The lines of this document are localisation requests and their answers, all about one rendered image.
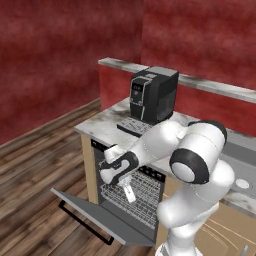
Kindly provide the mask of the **grey dishwasher door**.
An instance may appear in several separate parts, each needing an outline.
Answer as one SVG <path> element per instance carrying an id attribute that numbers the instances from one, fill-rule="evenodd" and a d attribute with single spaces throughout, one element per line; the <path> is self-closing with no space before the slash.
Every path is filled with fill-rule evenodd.
<path id="1" fill-rule="evenodd" d="M 51 192 L 64 200 L 66 204 L 89 219 L 122 245 L 153 247 L 155 243 L 146 236 L 145 230 L 139 230 L 122 221 L 107 209 L 54 188 Z"/>

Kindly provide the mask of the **light wood side panel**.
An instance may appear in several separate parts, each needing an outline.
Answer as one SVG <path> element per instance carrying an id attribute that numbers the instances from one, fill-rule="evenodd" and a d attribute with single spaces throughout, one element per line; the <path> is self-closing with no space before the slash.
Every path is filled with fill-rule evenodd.
<path id="1" fill-rule="evenodd" d="M 88 136 L 82 135 L 81 142 L 89 201 L 94 204 L 99 204 L 94 149 L 91 146 L 91 139 Z"/>

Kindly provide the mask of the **dishwasher with black control strip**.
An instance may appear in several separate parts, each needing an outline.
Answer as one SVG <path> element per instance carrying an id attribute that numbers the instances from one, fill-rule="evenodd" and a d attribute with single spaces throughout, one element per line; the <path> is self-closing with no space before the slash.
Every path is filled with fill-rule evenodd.
<path id="1" fill-rule="evenodd" d="M 143 224 L 140 221 L 138 221 L 137 219 L 135 219 L 134 217 L 130 216 L 125 211 L 123 211 L 120 208 L 118 208 L 117 206 L 115 206 L 113 203 L 111 203 L 107 199 L 104 199 L 103 196 L 101 195 L 100 186 L 103 184 L 106 184 L 106 183 L 104 183 L 102 181 L 102 179 L 100 177 L 99 170 L 100 170 L 100 164 L 104 161 L 104 151 L 107 149 L 107 146 L 105 146 L 95 140 L 91 140 L 91 146 L 94 149 L 99 205 L 102 208 L 107 209 L 113 215 L 119 217 L 122 221 L 128 223 L 130 226 L 132 226 L 134 228 L 138 228 L 139 230 L 144 229 L 146 236 L 148 236 L 155 243 L 156 236 L 157 236 L 157 230 L 158 230 L 158 220 L 157 220 L 155 229 L 151 229 L 151 228 L 147 227 L 145 224 Z M 162 195 L 163 195 L 163 191 L 164 191 L 164 183 L 165 183 L 166 176 L 164 174 L 157 172 L 156 170 L 154 170 L 150 167 L 147 167 L 147 166 L 142 166 L 136 171 L 140 171 L 140 172 L 144 173 L 145 175 L 160 182 L 161 188 L 160 188 L 160 197 L 159 197 L 159 202 L 158 202 L 158 204 L 159 204 L 162 201 Z"/>

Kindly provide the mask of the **light wood cupboard door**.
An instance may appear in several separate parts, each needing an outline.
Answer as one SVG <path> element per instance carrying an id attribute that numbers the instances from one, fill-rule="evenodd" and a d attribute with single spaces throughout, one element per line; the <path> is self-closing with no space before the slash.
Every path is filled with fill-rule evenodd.
<path id="1" fill-rule="evenodd" d="M 203 256 L 256 256 L 256 218 L 220 204 L 197 232 L 196 247 Z"/>

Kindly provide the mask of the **black coffee machine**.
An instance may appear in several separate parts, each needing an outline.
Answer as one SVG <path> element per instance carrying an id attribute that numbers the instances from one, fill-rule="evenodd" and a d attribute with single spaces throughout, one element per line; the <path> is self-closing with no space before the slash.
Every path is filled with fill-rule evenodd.
<path id="1" fill-rule="evenodd" d="M 130 115 L 117 128 L 142 136 L 173 115 L 179 72 L 152 66 L 135 73 L 130 81 Z"/>

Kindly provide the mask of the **grey steel sink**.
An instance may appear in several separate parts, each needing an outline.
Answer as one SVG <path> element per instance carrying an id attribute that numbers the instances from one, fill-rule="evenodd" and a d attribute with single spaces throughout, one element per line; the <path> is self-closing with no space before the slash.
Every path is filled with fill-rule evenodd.
<path id="1" fill-rule="evenodd" d="M 256 199 L 256 138 L 229 130 L 220 159 L 235 172 L 232 190 Z"/>

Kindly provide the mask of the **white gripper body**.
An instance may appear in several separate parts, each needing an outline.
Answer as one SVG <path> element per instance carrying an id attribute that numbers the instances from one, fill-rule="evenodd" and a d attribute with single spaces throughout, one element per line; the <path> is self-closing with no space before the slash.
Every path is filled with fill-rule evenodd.
<path id="1" fill-rule="evenodd" d="M 129 183 L 124 183 L 123 184 L 123 190 L 125 192 L 125 195 L 127 197 L 127 200 L 129 203 L 133 203 L 136 201 L 136 197 L 135 197 L 135 194 L 132 190 L 132 187 Z"/>

